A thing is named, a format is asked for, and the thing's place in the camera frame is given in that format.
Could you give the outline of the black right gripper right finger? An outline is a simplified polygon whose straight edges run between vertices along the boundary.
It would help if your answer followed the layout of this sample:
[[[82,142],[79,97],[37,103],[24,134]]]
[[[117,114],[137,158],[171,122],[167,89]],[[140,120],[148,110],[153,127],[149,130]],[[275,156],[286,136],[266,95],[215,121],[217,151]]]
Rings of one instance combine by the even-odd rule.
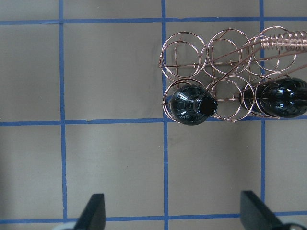
[[[253,191],[240,193],[240,221],[245,230],[283,229],[283,223]]]

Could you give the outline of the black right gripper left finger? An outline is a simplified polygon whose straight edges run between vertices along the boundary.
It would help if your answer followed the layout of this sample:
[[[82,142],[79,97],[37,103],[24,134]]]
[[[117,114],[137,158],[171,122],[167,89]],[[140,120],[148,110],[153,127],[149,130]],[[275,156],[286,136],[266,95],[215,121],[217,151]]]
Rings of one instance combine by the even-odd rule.
[[[75,230],[104,230],[106,210],[104,194],[93,194],[76,222]]]

